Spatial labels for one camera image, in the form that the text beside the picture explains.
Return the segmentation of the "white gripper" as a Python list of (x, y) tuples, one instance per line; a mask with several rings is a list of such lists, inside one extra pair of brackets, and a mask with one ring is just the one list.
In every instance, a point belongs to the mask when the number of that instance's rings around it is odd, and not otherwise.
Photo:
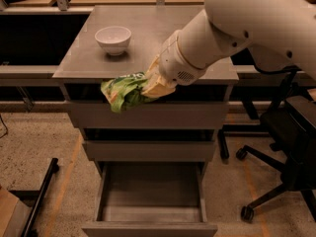
[(156, 99), (172, 94), (177, 85), (188, 86), (205, 74), (186, 61), (178, 45), (180, 30), (174, 31), (163, 43), (145, 72), (146, 83), (141, 90), (145, 97)]

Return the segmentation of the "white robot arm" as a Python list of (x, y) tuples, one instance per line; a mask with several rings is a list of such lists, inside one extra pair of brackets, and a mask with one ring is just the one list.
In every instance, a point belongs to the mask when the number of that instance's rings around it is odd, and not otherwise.
[(258, 65), (295, 65), (316, 79), (315, 5), (306, 0), (204, 0), (204, 8), (163, 43), (145, 73), (141, 94), (169, 95), (247, 47)]

